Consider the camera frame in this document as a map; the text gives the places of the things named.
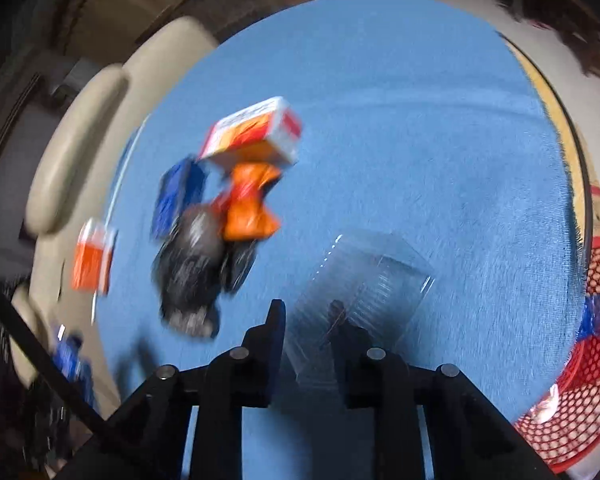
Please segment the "cream leather sofa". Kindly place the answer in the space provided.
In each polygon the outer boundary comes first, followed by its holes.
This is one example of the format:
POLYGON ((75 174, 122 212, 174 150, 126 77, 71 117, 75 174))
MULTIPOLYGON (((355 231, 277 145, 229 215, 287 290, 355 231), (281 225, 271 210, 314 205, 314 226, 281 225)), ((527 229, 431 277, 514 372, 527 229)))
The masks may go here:
POLYGON ((56 325, 82 333, 104 416, 119 406, 120 396, 95 324, 95 297, 71 286, 74 246, 87 220, 104 218, 129 138, 217 45, 184 16, 155 32, 125 63, 102 68, 62 116, 32 180, 24 223, 35 238, 33 268, 12 304, 44 348, 52 345, 56 325))

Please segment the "black plastic bag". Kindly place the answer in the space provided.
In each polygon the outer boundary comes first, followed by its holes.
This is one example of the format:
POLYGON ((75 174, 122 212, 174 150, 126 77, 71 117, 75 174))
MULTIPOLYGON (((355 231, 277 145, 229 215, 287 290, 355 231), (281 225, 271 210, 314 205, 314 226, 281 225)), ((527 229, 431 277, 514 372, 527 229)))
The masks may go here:
POLYGON ((215 338, 216 300, 237 294, 256 261, 257 244, 224 240, 220 217, 207 204, 184 210, 154 261, 163 324, 192 338, 215 338))

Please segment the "blue table cloth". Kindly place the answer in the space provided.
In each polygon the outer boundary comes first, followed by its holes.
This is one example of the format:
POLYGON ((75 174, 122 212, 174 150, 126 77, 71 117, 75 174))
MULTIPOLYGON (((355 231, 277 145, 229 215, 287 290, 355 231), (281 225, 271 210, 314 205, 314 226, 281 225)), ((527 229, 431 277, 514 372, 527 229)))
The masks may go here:
POLYGON ((393 347, 457 365, 509 420, 547 392, 580 323, 582 268, 557 131, 487 22, 432 0, 315 0, 199 61, 152 111, 123 179, 110 289, 97 323, 123 394, 160 364, 237 346, 279 298, 290 311, 336 237, 403 237, 434 284, 393 347), (162 175, 224 116, 281 96, 302 122, 297 162, 268 196, 279 231, 220 330, 164 326, 150 235, 162 175))

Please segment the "red mesh trash basket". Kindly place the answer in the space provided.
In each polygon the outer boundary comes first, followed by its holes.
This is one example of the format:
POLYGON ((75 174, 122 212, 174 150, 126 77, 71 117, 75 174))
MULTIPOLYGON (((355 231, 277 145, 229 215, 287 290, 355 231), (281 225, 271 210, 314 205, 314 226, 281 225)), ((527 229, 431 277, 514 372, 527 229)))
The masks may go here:
POLYGON ((554 474, 562 474, 600 443, 600 328, 577 336, 557 382, 515 424, 554 474))

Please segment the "red orange gift box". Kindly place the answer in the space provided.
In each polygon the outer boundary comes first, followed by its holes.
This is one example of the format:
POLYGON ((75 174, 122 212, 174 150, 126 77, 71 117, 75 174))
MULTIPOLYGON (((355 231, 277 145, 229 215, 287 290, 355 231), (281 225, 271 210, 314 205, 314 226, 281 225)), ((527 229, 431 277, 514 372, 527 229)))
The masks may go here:
POLYGON ((285 168, 298 160, 301 133, 299 116, 284 98, 274 96, 215 122, 198 159, 225 171, 244 162, 285 168))

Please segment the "blue silver carton box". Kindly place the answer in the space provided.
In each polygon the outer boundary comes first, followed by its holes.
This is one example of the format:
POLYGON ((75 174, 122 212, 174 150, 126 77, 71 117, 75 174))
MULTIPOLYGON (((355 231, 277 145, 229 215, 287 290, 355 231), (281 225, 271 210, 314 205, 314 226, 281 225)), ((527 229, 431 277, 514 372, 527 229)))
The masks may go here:
POLYGON ((160 179, 151 220, 150 235, 154 240, 166 238, 182 212, 202 201, 206 179, 207 173, 193 157, 186 157, 166 170, 160 179))

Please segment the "clear plastic container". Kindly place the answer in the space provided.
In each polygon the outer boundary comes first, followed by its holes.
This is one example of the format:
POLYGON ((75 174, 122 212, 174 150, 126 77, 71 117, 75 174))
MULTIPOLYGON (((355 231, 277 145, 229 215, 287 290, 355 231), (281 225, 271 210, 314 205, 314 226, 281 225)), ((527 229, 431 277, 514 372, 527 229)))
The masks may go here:
POLYGON ((330 340, 343 321, 392 349, 434 284, 434 271, 394 233, 344 231, 332 242, 288 318, 284 350, 299 386, 336 387, 330 340))

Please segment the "white thin stick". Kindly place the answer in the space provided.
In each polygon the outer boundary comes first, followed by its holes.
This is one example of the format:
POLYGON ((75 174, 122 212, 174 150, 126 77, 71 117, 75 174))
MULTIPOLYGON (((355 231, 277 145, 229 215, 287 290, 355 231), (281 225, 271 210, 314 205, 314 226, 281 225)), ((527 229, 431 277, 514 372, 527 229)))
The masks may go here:
POLYGON ((140 140, 146 126, 151 118, 151 114, 148 114, 140 126, 131 134, 129 141, 125 144, 122 155, 117 164, 116 171, 114 172, 114 180, 112 180, 109 200, 106 208, 106 214, 104 217, 105 235, 104 235, 104 254, 102 255, 102 263, 100 264, 100 273, 98 286, 96 292, 93 294, 91 303, 91 326, 94 326, 97 318, 97 301, 99 297, 106 296, 108 294, 108 288, 110 283, 110 268, 112 258, 114 258, 114 244, 116 244, 118 230, 112 224, 112 216, 114 215, 114 208, 116 208, 118 196, 122 187, 123 179, 128 170, 131 157, 133 156, 137 143, 140 140))

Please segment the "orange snack wrapper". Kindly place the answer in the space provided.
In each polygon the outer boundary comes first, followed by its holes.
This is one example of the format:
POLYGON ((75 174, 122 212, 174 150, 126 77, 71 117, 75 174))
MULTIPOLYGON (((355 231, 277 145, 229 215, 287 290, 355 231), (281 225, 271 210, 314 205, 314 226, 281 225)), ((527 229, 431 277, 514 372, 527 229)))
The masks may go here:
POLYGON ((280 223, 264 199, 281 176, 278 168, 266 162, 241 162, 230 170, 230 186, 211 203, 224 240, 266 240, 277 232, 280 223))

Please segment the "blue plastic bag lower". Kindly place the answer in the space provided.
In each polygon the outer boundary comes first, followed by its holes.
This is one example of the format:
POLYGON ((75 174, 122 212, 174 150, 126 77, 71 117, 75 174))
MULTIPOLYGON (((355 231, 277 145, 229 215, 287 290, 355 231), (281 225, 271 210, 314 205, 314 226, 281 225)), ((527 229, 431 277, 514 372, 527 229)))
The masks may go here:
POLYGON ((600 337, 600 294, 585 297, 577 342, 590 337, 600 337))

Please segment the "orange white carton box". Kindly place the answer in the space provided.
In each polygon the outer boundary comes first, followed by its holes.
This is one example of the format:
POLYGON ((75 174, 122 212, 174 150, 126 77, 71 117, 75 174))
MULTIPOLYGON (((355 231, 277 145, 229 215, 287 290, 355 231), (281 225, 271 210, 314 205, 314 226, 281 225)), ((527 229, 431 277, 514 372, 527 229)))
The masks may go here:
POLYGON ((102 296, 108 294, 117 234, 116 229, 100 220, 89 218, 84 223, 74 248, 71 273, 73 289, 96 292, 102 296))

